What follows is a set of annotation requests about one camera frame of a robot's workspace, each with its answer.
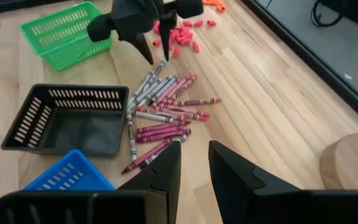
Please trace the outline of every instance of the black cable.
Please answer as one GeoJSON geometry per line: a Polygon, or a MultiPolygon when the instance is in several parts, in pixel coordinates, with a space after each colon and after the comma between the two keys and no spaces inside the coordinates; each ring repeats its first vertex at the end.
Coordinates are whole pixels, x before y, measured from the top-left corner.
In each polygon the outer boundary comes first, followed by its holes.
{"type": "Polygon", "coordinates": [[[319,4],[322,3],[322,1],[324,0],[317,0],[310,12],[310,20],[313,23],[313,25],[315,25],[316,27],[330,27],[333,25],[336,25],[339,21],[341,21],[341,19],[343,19],[343,17],[345,16],[345,11],[347,9],[347,0],[342,0],[342,9],[340,9],[338,11],[339,15],[338,17],[330,23],[322,23],[320,21],[321,19],[321,14],[317,15],[317,7],[319,6],[319,4]]]}

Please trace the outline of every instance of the black frame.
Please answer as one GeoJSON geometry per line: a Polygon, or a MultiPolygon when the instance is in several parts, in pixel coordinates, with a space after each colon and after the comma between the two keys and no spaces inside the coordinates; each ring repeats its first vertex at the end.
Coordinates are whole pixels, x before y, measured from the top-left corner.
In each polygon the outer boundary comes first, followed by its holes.
{"type": "Polygon", "coordinates": [[[314,72],[358,113],[358,90],[346,82],[323,59],[292,34],[268,9],[256,0],[241,0],[268,28],[294,51],[314,72]]]}

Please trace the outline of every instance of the round wooden block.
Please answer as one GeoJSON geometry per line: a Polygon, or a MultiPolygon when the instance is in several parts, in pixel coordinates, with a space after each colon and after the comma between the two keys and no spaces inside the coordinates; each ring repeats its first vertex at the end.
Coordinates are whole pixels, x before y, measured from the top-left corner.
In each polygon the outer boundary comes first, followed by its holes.
{"type": "Polygon", "coordinates": [[[358,133],[324,150],[320,157],[320,173],[327,189],[358,189],[358,133]]]}

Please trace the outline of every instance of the wooden table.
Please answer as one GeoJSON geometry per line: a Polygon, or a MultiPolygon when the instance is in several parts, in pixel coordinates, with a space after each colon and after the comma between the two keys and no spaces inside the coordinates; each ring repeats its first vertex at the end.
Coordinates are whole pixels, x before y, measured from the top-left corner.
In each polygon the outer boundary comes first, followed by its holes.
{"type": "MultiPolygon", "coordinates": [[[[54,72],[36,57],[19,24],[73,5],[68,1],[0,14],[0,144],[20,105],[36,83],[125,85],[133,92],[151,69],[130,44],[114,35],[110,51],[63,72],[54,72]]],[[[308,68],[275,34],[240,2],[225,0],[218,14],[206,6],[197,19],[218,26],[196,29],[200,54],[182,49],[162,77],[197,73],[199,80],[182,99],[220,96],[223,103],[203,106],[208,122],[193,122],[193,134],[182,145],[180,204],[177,223],[221,223],[209,176],[208,141],[216,139],[282,179],[306,189],[321,189],[319,155],[332,142],[358,133],[358,115],[308,68]]],[[[111,0],[95,1],[104,12],[111,0]]],[[[149,42],[157,38],[147,34],[149,42]]],[[[152,47],[156,63],[161,48],[152,47]]],[[[137,127],[155,124],[136,118],[137,127]]],[[[154,144],[139,145],[139,154],[154,144]]],[[[18,190],[60,156],[38,156],[0,149],[0,196],[18,190]]],[[[123,134],[116,158],[91,157],[119,187],[138,173],[121,175],[130,163],[123,134]]]]}

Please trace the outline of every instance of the plastic basket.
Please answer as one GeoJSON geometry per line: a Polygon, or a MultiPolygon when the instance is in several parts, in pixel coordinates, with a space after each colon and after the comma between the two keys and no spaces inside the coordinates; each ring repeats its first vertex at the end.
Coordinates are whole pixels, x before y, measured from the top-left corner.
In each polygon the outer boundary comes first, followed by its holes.
{"type": "Polygon", "coordinates": [[[23,190],[114,190],[84,154],[74,149],[23,190]]]}
{"type": "Polygon", "coordinates": [[[23,102],[2,149],[86,155],[118,153],[128,87],[37,84],[23,102]]]}
{"type": "Polygon", "coordinates": [[[93,43],[86,32],[90,21],[101,14],[87,1],[22,24],[20,29],[34,53],[60,71],[110,48],[111,36],[93,43]]]}

